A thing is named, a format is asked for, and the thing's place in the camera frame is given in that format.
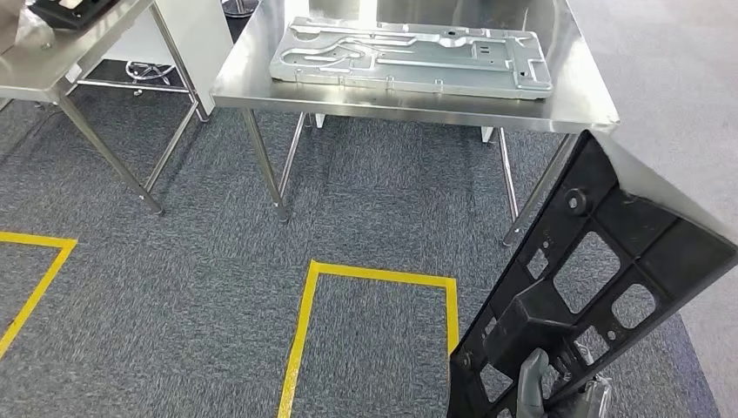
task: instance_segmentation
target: stainless steel table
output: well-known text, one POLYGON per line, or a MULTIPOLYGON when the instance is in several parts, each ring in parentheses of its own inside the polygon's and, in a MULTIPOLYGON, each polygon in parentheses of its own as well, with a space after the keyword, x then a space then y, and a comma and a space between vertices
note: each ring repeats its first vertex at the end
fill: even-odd
POLYGON ((207 113, 201 105, 199 95, 195 91, 194 84, 156 3, 154 0, 120 0, 88 30, 56 30, 55 37, 50 48, 17 45, 0 55, 0 98, 36 100, 59 105, 83 135, 103 154, 123 181, 151 207, 153 212, 161 213, 162 207, 150 195, 151 188, 164 169, 164 165, 169 160, 192 115, 197 113, 201 121, 206 121, 207 113), (104 53, 133 25, 136 18, 149 8, 177 65, 184 88, 147 87, 142 84, 86 80, 85 77, 100 63, 104 53), (67 94, 77 84, 183 92, 190 96, 192 101, 190 110, 186 113, 145 183, 136 179, 95 133, 79 109, 67 98, 67 94))
POLYGON ((216 105, 243 109, 281 221, 289 219, 282 196, 307 112, 500 127, 500 151, 513 215, 513 225, 504 239, 506 244, 511 243, 531 215, 545 185, 558 175, 576 139, 574 134, 585 129, 612 131, 619 124, 613 101, 566 0, 264 0, 225 61, 212 95, 216 105), (554 92, 545 100, 526 101, 272 80, 269 63, 295 16, 532 30, 538 34, 546 55, 554 92), (279 183, 274 178, 254 109, 302 112, 279 183), (501 127, 569 134, 520 213, 501 127))

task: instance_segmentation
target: yellow floor tape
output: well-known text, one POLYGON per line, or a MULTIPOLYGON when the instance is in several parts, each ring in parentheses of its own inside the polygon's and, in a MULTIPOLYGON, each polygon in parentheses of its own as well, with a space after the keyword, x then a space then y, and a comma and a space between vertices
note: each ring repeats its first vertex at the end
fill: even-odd
POLYGON ((51 281, 54 280, 54 276, 56 276, 59 269, 62 268, 62 264, 64 264, 64 262, 67 260, 67 257, 69 257, 71 250, 77 245, 77 240, 41 237, 37 235, 28 235, 25 233, 0 232, 0 242, 25 244, 28 246, 51 246, 59 248, 61 250, 59 251, 59 254, 54 259, 54 261, 51 263, 51 267, 49 267, 49 270, 46 271, 43 278, 41 278, 41 281, 38 283, 38 285, 36 285, 36 288, 33 289, 33 293, 30 294, 30 297, 28 298, 28 300, 26 300, 20 312, 18 312, 16 318, 10 323, 8 329, 5 330, 3 338, 0 339, 1 360, 5 352, 8 350, 8 347, 10 347, 11 342, 13 342, 13 339, 16 338, 16 335, 18 335, 21 327, 30 316, 30 313, 33 312, 33 308, 36 307, 38 301, 41 300, 41 296, 44 295, 44 292, 46 292, 46 289, 51 284, 51 281))
POLYGON ((292 351, 287 361, 285 372, 285 384, 282 387, 282 397, 279 400, 278 418, 289 418, 292 414, 292 402, 295 398, 295 388, 298 382, 298 373, 302 354, 305 348, 305 337, 307 336, 307 325, 310 321, 310 310, 312 300, 315 296, 315 288, 318 285, 320 274, 332 274, 351 278, 394 281, 410 285, 442 287, 446 289, 446 332, 448 334, 448 353, 456 348, 459 342, 459 320, 456 307, 456 280, 450 277, 429 276, 425 274, 391 272, 387 270, 376 270, 354 266, 341 266, 335 264, 320 263, 315 260, 310 262, 305 279, 305 291, 298 314, 298 326, 295 331, 295 339, 292 343, 292 351))

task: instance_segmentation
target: metal table top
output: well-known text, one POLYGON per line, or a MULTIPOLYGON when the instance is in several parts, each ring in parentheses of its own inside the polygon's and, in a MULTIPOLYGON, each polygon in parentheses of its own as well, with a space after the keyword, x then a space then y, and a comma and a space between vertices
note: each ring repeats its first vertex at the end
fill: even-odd
POLYGON ((212 89, 216 105, 576 133, 620 122, 566 0, 262 0, 212 89), (295 16, 532 30, 552 97, 475 98, 272 80, 269 63, 295 16))
POLYGON ((0 98, 57 101, 57 83, 76 65, 85 74, 154 0, 119 0, 88 30, 55 30, 51 48, 14 46, 0 56, 0 98))

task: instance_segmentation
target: stamped metal panel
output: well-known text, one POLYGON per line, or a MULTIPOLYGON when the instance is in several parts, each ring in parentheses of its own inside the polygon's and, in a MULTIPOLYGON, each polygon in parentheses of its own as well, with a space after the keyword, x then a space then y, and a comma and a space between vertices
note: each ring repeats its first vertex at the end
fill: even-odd
POLYGON ((491 98, 547 98, 551 75, 535 33, 435 24, 296 17, 273 78, 491 98))

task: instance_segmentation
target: black plastic part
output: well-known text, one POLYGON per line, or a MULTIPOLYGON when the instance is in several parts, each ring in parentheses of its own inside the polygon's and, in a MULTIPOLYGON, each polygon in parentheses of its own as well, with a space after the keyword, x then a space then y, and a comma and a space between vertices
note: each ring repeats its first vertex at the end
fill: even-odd
POLYGON ((552 364, 571 377, 547 400, 550 409, 736 263, 736 246, 727 239, 622 191, 602 146, 584 131, 526 237, 451 354, 447 416, 494 418, 505 409, 515 416, 520 365, 536 347, 545 349, 552 364), (621 267, 583 309, 572 313, 554 287, 554 277, 590 232, 612 249, 621 267), (534 278, 527 265, 538 251, 548 264, 534 278), (653 295, 655 310, 629 328, 620 324, 612 306, 633 284, 653 295), (486 335, 491 321, 496 323, 486 335), (587 364, 574 342, 590 327, 606 342, 607 351, 587 364), (513 380, 495 401, 487 399, 480 378, 487 365, 513 380))
POLYGON ((55 29, 85 29, 97 20, 117 0, 82 0, 74 9, 59 5, 59 0, 37 0, 28 6, 30 11, 41 17, 55 29))

